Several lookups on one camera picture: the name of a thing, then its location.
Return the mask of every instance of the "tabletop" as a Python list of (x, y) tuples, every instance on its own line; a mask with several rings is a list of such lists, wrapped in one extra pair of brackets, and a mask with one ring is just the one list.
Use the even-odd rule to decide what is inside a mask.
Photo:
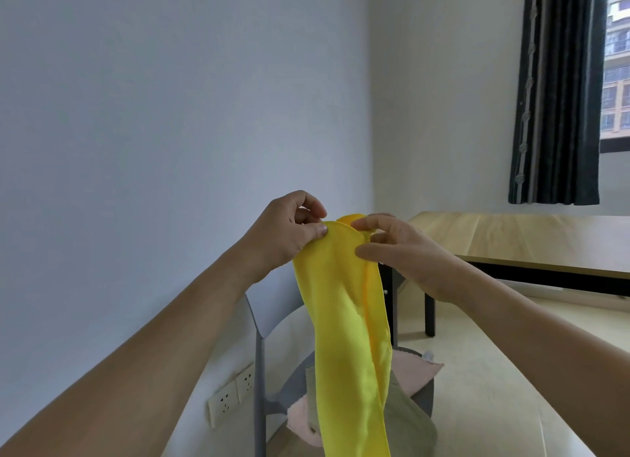
[(423, 212), (410, 221), (468, 262), (630, 279), (630, 217)]

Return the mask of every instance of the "forearm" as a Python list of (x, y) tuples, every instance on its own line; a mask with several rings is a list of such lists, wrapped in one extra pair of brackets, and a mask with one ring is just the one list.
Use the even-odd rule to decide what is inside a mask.
[(0, 457), (161, 455), (250, 281), (242, 256), (226, 252), (29, 421)]
[(598, 455), (630, 455), (630, 354), (461, 262), (437, 293), (492, 339)]

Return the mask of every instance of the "left hand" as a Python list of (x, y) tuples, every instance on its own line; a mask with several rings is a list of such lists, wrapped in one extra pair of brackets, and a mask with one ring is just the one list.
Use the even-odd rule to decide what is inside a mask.
[(253, 282), (291, 261), (304, 246), (327, 233), (320, 201), (298, 190), (271, 201), (234, 245), (253, 266)]

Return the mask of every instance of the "wall socket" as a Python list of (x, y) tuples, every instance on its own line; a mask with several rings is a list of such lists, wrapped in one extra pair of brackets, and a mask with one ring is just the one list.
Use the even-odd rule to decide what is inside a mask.
[(228, 382), (223, 389), (208, 399), (210, 411), (210, 424), (216, 428), (232, 411), (238, 407), (238, 394), (236, 383)]
[(254, 364), (250, 365), (242, 373), (236, 376), (236, 390), (238, 401), (243, 402), (248, 396), (254, 394)]

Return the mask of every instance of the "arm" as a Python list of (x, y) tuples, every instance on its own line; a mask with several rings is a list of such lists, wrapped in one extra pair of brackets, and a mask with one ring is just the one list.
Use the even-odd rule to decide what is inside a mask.
[(357, 256), (394, 267), (432, 297), (458, 305), (595, 454), (630, 455), (630, 354), (547, 312), (408, 223), (371, 215), (353, 226), (384, 231)]
[(22, 427), (0, 457), (160, 456), (237, 300), (323, 236), (325, 216), (303, 191), (273, 200), (238, 243)]

